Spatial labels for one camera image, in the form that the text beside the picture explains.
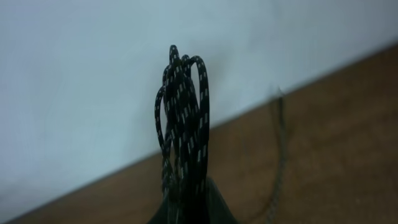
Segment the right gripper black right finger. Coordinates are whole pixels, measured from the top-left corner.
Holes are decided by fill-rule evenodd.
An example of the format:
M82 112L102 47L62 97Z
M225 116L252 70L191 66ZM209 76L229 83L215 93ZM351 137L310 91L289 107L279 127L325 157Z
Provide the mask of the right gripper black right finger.
M206 178L206 206L210 224L238 224L213 179Z

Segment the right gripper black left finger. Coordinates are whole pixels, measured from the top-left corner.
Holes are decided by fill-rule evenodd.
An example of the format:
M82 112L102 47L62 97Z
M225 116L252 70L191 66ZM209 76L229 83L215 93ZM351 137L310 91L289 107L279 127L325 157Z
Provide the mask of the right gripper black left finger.
M147 224L174 224L174 203L164 200Z

